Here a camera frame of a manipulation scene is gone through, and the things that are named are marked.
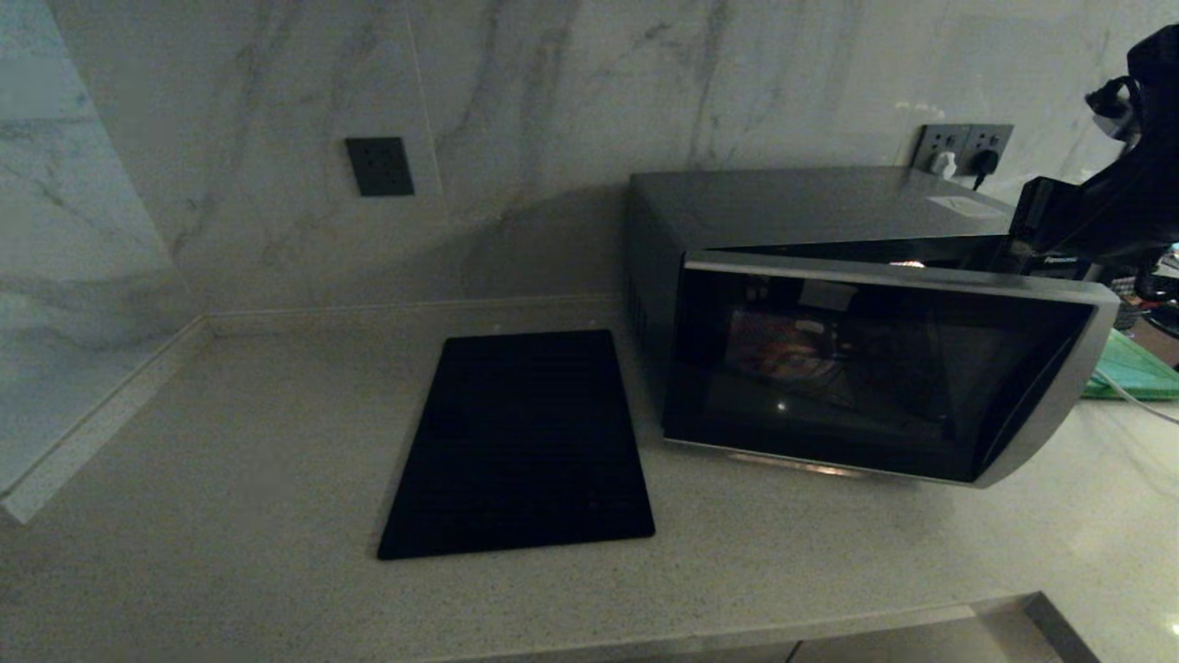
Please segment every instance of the glass panel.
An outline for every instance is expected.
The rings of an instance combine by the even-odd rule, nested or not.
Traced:
[[[696,270],[681,293],[668,436],[960,480],[1088,316],[1042,300]]]

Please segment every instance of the green cloth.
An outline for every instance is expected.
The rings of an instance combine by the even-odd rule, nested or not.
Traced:
[[[1179,373],[1175,373],[1159,357],[1117,329],[1109,330],[1109,339],[1106,340],[1098,368],[1139,400],[1170,401],[1179,399]],[[1085,386],[1081,398],[1118,399],[1121,396],[1094,374],[1089,378],[1089,383]]]

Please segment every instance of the black cooktop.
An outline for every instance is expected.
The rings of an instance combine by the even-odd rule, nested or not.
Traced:
[[[380,559],[652,534],[610,332],[446,342]]]

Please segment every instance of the electrical outlet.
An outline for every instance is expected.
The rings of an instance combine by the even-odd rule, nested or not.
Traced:
[[[957,173],[979,175],[979,171],[974,168],[974,159],[980,152],[986,150],[994,150],[1000,159],[1002,159],[1003,150],[1007,147],[1007,142],[1010,140],[1012,131],[1014,130],[1015,126],[1010,124],[970,125],[970,133],[966,138],[966,145],[962,146],[962,151],[955,157],[959,166]]]
[[[934,157],[941,152],[953,152],[955,163],[961,169],[959,156],[970,136],[969,124],[927,124],[921,130],[921,140],[913,153],[913,168],[929,172]]]
[[[414,180],[401,138],[345,138],[361,196],[413,196]]]

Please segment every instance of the countertop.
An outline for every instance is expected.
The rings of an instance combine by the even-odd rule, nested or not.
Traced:
[[[216,340],[31,525],[0,531],[0,657],[588,661],[867,631],[1038,591],[1102,661],[1179,655],[1179,432],[1132,406],[1079,403],[982,491],[829,477],[663,442],[612,302],[361,322]],[[657,534],[377,562],[443,340],[602,327]]]

